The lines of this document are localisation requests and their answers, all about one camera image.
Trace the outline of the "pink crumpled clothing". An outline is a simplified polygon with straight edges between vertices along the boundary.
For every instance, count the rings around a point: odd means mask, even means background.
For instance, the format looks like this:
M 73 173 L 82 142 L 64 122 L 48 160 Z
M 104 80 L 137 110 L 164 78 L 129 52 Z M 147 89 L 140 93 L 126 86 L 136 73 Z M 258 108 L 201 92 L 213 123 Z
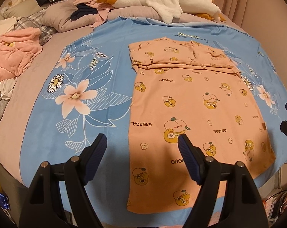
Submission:
M 20 76 L 42 52 L 40 30 L 29 27 L 0 35 L 0 82 Z

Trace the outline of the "grey pillow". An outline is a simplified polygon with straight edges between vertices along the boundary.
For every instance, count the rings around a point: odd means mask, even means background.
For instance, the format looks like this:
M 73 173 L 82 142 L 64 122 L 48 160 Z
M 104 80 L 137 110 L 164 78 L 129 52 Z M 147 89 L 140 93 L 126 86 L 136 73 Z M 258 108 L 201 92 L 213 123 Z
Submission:
M 42 16 L 41 23 L 55 28 L 58 32 L 65 32 L 80 27 L 93 25 L 97 20 L 96 14 L 89 14 L 72 21 L 71 14 L 77 10 L 75 0 L 57 2 L 49 6 Z

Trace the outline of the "pink cartoon print garment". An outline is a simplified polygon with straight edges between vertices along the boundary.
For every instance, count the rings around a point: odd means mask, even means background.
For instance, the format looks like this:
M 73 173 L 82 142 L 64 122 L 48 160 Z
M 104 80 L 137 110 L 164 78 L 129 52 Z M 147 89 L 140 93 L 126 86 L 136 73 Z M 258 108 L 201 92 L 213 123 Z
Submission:
M 137 74 L 128 132 L 129 211 L 153 214 L 193 206 L 200 188 L 178 149 L 181 135 L 219 162 L 242 161 L 253 177 L 273 164 L 261 111 L 222 50 L 166 37 L 128 48 Z

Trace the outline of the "plaid grey cloth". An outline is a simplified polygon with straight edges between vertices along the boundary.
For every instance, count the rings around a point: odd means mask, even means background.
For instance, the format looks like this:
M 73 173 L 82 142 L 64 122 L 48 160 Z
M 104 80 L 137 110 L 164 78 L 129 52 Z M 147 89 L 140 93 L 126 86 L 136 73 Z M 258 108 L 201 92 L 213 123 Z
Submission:
M 22 17 L 19 21 L 17 21 L 14 30 L 21 30 L 29 27 L 38 28 L 40 30 L 39 43 L 41 46 L 43 46 L 55 33 L 57 33 L 55 28 L 42 24 L 41 19 L 45 11 L 46 8 L 37 13 L 29 15 L 28 17 Z

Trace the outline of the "blue floral bed sheet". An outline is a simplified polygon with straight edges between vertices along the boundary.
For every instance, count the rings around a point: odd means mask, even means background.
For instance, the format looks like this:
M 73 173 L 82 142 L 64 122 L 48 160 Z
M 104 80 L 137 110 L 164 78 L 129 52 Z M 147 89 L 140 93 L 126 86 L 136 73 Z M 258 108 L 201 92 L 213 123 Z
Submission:
M 100 220 L 115 226 L 182 225 L 192 208 L 153 214 L 127 209 L 130 193 L 128 132 L 136 71 L 131 43 L 158 38 L 195 41 L 222 50 L 241 73 L 266 123 L 275 161 L 253 177 L 261 187 L 287 162 L 287 90 L 258 41 L 210 22 L 166 25 L 152 19 L 117 18 L 66 45 L 39 88 L 21 146 L 21 178 L 33 179 L 43 161 L 61 163 L 90 146 L 98 134 L 107 148 L 86 191 Z

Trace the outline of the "navy dark garment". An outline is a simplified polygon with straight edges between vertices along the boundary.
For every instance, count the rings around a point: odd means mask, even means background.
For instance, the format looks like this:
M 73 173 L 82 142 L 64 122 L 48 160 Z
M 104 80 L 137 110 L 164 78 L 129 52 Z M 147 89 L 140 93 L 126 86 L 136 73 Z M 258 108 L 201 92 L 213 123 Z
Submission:
M 77 10 L 73 12 L 70 16 L 71 21 L 78 20 L 85 15 L 95 15 L 98 14 L 98 10 L 84 3 L 76 5 Z

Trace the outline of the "light pink garment on pillow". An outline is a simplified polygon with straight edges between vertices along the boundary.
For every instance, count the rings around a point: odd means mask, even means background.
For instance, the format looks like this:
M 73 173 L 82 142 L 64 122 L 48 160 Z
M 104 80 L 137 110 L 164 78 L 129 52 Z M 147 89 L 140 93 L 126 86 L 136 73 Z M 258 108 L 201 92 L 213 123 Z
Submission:
M 78 4 L 85 4 L 88 5 L 89 7 L 97 9 L 98 13 L 95 14 L 94 23 L 90 24 L 90 27 L 92 28 L 96 28 L 101 24 L 105 23 L 108 18 L 110 10 L 113 9 L 113 6 L 109 4 L 97 3 L 96 0 L 75 0 L 73 2 L 73 5 Z

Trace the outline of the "white goose plush toy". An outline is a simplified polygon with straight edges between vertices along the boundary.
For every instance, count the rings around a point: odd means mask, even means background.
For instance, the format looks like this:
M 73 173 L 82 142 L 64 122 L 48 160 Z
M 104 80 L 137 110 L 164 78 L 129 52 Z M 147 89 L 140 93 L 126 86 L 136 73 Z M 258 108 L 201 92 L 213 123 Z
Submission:
M 203 17 L 212 21 L 222 21 L 221 9 L 213 0 L 96 0 L 99 4 L 109 4 L 114 8 L 130 6 L 152 7 L 166 24 L 180 19 L 182 13 Z

